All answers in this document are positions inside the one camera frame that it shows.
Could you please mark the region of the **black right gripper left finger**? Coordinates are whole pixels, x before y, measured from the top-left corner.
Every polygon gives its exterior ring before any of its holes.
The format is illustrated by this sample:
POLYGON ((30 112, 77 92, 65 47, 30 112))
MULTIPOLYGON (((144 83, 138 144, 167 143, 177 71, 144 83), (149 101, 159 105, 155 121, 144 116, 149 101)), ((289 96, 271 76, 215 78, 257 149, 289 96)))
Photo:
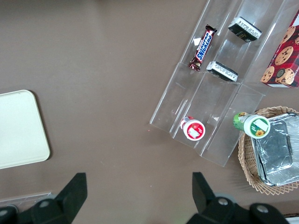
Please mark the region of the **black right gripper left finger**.
POLYGON ((87 198, 86 173, 77 173, 55 198, 46 198, 25 211, 1 207, 2 224, 71 224, 87 198))

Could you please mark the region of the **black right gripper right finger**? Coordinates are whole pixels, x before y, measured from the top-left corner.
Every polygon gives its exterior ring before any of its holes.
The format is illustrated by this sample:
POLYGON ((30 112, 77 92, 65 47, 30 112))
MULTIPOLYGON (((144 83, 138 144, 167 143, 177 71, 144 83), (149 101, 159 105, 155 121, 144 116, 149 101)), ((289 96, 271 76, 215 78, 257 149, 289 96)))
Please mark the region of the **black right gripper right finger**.
POLYGON ((216 196, 201 172, 192 174, 192 196, 198 212, 189 224, 285 224, 286 218, 275 207, 254 203, 249 209, 216 196))

